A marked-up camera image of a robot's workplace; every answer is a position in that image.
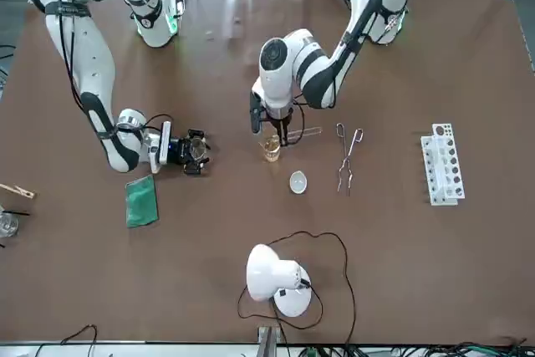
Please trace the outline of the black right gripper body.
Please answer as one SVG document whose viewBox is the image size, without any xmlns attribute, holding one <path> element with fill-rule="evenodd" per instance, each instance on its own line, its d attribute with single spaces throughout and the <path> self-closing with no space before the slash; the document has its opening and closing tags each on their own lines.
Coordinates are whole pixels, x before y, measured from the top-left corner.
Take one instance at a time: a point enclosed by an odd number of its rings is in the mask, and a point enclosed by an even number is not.
<svg viewBox="0 0 535 357">
<path fill-rule="evenodd" d="M 191 155 L 191 139 L 188 137 L 171 137 L 169 141 L 169 162 L 176 165 L 187 165 L 193 162 Z"/>
</svg>

